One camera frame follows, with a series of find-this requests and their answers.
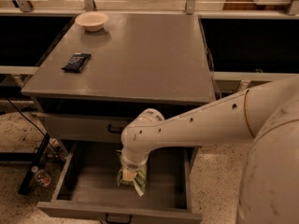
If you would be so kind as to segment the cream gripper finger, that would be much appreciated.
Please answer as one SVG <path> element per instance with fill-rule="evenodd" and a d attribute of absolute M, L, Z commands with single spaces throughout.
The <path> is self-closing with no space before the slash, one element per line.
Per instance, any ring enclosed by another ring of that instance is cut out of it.
<path fill-rule="evenodd" d="M 137 172 L 130 171 L 128 169 L 124 169 L 122 171 L 122 179 L 124 181 L 133 181 L 137 176 Z"/>

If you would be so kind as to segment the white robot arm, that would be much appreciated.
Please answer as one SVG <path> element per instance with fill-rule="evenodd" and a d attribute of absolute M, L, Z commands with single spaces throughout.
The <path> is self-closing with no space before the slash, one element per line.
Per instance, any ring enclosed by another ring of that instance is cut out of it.
<path fill-rule="evenodd" d="M 121 164 L 137 171 L 161 147 L 251 142 L 236 224 L 299 224 L 299 76 L 239 91 L 164 119 L 143 111 L 121 134 Z"/>

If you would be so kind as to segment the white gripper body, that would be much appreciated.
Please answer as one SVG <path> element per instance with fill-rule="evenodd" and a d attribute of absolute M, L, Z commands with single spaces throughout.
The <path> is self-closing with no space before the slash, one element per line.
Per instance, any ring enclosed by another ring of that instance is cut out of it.
<path fill-rule="evenodd" d="M 135 153 L 128 149 L 123 149 L 121 151 L 121 165 L 127 170 L 139 171 L 147 164 L 148 157 L 148 153 Z"/>

